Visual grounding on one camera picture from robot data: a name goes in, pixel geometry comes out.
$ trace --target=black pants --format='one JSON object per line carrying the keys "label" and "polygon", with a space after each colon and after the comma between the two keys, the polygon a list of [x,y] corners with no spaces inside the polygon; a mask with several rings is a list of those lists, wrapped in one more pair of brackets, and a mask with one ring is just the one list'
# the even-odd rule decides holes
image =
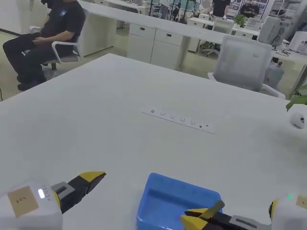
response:
{"label": "black pants", "polygon": [[[33,43],[33,40],[40,36],[40,33],[23,34],[3,44],[3,50],[12,67],[27,82],[44,81],[41,64],[56,59],[51,43],[38,45]],[[71,54],[72,50],[72,46],[57,46],[57,52],[60,57]]]}

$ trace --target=man sitting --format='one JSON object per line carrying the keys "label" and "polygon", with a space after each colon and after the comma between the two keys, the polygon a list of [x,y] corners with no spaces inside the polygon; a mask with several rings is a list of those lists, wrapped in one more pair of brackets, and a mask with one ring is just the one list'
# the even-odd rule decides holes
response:
{"label": "man sitting", "polygon": [[[20,91],[46,81],[41,64],[56,59],[52,42],[76,42],[84,25],[85,14],[77,0],[48,0],[48,6],[51,11],[40,33],[23,34],[3,44],[6,57],[18,74]],[[59,57],[73,51],[73,46],[56,48]]]}

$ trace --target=chair armrest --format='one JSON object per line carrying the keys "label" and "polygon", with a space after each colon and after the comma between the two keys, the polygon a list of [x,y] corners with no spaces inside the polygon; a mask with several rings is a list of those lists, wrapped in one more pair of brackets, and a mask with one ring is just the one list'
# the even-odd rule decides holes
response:
{"label": "chair armrest", "polygon": [[208,78],[212,81],[217,81],[215,77],[213,76],[213,73],[208,73]]}
{"label": "chair armrest", "polygon": [[30,33],[34,34],[34,33],[39,33],[42,30],[41,27],[38,26],[30,26],[29,27],[29,31]]}
{"label": "chair armrest", "polygon": [[271,86],[262,84],[262,89],[269,91],[275,97],[286,99],[286,96],[283,93],[278,92],[276,89],[273,89]]}
{"label": "chair armrest", "polygon": [[79,57],[81,59],[83,59],[83,54],[79,51],[79,44],[78,43],[73,43],[73,42],[53,42],[51,47],[53,49],[53,52],[55,53],[57,60],[59,61],[60,64],[63,64],[63,62],[61,61],[61,58],[59,57],[59,54],[56,50],[56,45],[65,45],[65,46],[74,46],[75,49],[74,51],[77,53],[77,55],[79,55]]}

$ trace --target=label sticker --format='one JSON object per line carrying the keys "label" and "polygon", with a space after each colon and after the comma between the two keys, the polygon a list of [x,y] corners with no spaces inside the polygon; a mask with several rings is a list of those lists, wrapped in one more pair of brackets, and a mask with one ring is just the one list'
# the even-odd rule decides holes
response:
{"label": "label sticker", "polygon": [[299,195],[296,200],[296,205],[307,209],[307,197]]}
{"label": "label sticker", "polygon": [[8,193],[16,218],[38,209],[38,203],[29,186]]}

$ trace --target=power strip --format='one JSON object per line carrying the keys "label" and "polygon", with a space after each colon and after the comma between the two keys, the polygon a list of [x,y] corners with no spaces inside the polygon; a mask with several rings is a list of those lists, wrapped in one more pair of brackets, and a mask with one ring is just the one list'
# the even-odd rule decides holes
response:
{"label": "power strip", "polygon": [[207,133],[215,134],[215,127],[206,122],[197,122],[190,118],[184,118],[182,116],[175,115],[173,113],[164,112],[162,110],[154,109],[154,108],[146,108],[142,110],[143,113],[155,116],[167,121],[175,122],[180,125],[188,126],[191,128],[195,128]]}

